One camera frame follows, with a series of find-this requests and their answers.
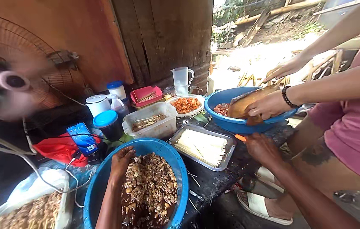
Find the smartphone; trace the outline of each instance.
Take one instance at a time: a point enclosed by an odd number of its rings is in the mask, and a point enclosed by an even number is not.
[[[96,144],[95,139],[91,135],[88,135],[91,133],[84,123],[79,123],[68,127],[66,130],[67,133],[71,135],[74,143],[78,146],[78,149],[85,157],[90,156],[98,150],[98,145]]]

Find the red plastic bag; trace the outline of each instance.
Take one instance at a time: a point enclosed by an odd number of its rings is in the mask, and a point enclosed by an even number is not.
[[[68,133],[60,135],[60,137],[68,136]],[[96,143],[101,140],[94,137]],[[77,145],[72,138],[46,138],[45,140],[34,144],[33,148],[46,158],[50,158],[62,163],[70,163],[73,154],[78,150]],[[76,167],[84,167],[88,164],[87,158],[81,154],[79,159],[75,159],[71,165]]]

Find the dark liquid jar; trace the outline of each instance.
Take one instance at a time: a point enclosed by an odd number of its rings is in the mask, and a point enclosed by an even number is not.
[[[92,123],[110,141],[117,141],[123,135],[122,123],[118,121],[118,114],[114,110],[107,110],[98,114]]]

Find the wooden door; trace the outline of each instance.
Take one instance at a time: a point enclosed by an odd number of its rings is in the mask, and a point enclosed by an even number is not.
[[[138,85],[171,80],[188,66],[205,87],[211,59],[213,0],[112,0]]]

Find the blue lid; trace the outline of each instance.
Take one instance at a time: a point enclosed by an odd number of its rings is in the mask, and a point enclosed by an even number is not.
[[[114,110],[107,110],[98,114],[92,123],[95,127],[106,127],[114,123],[118,119],[118,114]]]
[[[122,85],[123,85],[122,80],[117,80],[117,81],[113,81],[113,82],[110,82],[109,84],[107,84],[106,88],[108,88],[108,89],[118,88]]]

